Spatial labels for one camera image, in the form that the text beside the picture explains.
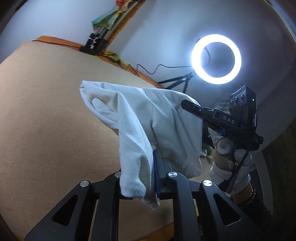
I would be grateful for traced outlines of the right forearm black sleeve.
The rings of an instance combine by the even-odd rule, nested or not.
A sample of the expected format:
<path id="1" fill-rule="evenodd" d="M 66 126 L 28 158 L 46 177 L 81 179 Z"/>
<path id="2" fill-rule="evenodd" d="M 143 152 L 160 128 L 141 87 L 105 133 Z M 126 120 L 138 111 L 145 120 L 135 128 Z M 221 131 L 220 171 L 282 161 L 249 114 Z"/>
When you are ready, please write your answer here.
<path id="1" fill-rule="evenodd" d="M 231 200 L 250 219 L 252 231 L 249 240 L 273 240 L 276 238 L 271 212 L 260 200 L 255 187 L 248 183 L 239 194 L 232 194 Z"/>

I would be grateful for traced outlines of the right gloved hand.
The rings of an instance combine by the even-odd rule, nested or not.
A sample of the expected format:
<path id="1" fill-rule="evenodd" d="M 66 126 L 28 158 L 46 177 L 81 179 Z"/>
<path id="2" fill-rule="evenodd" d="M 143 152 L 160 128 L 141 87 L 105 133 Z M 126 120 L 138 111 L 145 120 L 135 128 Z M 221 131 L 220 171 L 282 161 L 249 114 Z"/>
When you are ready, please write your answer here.
<path id="1" fill-rule="evenodd" d="M 252 157 L 250 154 L 245 156 L 246 150 L 237 149 L 234 157 L 230 157 L 231 145 L 224 137 L 215 138 L 215 151 L 212 154 L 213 164 L 209 175 L 212 181 L 218 186 L 224 181 L 228 181 L 235 168 L 241 166 L 234 185 L 231 190 L 232 195 L 238 195 L 243 192 L 250 184 L 250 167 Z"/>

